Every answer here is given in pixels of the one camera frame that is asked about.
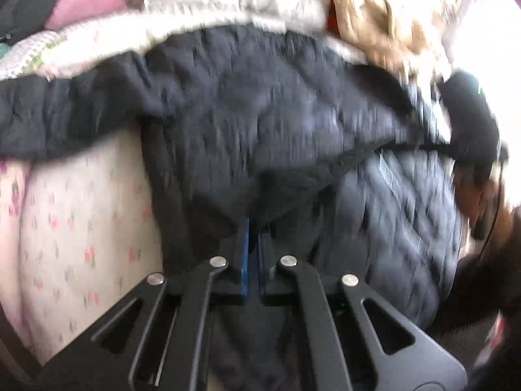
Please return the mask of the person's right hand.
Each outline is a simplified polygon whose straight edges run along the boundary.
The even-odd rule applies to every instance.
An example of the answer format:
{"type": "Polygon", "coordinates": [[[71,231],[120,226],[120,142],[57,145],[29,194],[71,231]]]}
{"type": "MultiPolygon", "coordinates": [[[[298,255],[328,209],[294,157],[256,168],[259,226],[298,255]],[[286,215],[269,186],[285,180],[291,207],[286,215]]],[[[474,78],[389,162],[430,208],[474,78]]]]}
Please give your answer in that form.
{"type": "Polygon", "coordinates": [[[470,234],[482,242],[483,256],[500,250],[509,240],[514,214],[504,199],[503,181],[475,181],[474,168],[456,165],[453,184],[458,209],[468,219],[470,234]]]}

